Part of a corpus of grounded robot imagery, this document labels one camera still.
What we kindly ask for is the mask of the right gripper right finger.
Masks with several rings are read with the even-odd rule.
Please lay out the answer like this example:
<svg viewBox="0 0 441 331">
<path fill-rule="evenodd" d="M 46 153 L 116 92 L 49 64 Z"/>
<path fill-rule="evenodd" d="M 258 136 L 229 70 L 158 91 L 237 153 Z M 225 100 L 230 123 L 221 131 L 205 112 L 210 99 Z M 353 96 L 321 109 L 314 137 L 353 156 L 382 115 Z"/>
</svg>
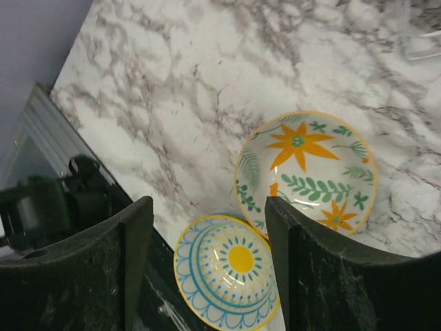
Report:
<svg viewBox="0 0 441 331">
<path fill-rule="evenodd" d="M 287 330 L 439 330 L 440 253 L 412 258 L 359 243 L 280 197 L 265 204 Z"/>
</svg>

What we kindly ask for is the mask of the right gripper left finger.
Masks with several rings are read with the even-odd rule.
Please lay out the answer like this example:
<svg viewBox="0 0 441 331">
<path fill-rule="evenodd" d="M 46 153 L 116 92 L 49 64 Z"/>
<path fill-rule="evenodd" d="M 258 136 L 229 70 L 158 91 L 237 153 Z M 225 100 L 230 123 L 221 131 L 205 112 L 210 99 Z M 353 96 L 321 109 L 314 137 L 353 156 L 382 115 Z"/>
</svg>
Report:
<svg viewBox="0 0 441 331">
<path fill-rule="evenodd" d="M 131 330 L 153 231 L 153 199 L 58 243 L 1 262 L 2 330 Z"/>
</svg>

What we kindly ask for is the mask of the yellow sun blue bowl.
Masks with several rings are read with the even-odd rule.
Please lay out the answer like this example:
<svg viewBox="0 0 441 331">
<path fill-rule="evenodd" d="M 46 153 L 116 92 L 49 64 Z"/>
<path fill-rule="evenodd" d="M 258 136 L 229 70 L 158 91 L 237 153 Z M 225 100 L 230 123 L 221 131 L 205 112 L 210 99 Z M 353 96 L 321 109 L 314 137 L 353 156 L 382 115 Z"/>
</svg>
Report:
<svg viewBox="0 0 441 331">
<path fill-rule="evenodd" d="M 178 290 L 217 330 L 259 330 L 280 299 L 268 242 L 243 220 L 211 214 L 181 233 L 174 250 Z"/>
</svg>

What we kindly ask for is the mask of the orange flower leaf bowl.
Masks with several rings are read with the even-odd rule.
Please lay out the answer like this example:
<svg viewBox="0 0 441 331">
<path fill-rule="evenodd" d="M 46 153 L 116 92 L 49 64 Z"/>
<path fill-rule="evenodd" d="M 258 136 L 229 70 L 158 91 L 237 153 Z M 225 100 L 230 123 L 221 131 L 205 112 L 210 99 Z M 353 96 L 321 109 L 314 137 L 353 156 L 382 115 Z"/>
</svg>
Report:
<svg viewBox="0 0 441 331">
<path fill-rule="evenodd" d="M 312 220 L 345 236 L 357 232 L 374 205 L 378 171 L 362 135 L 324 112 L 300 111 L 262 124 L 235 166 L 236 196 L 245 219 L 263 237 L 267 197 L 280 197 Z"/>
</svg>

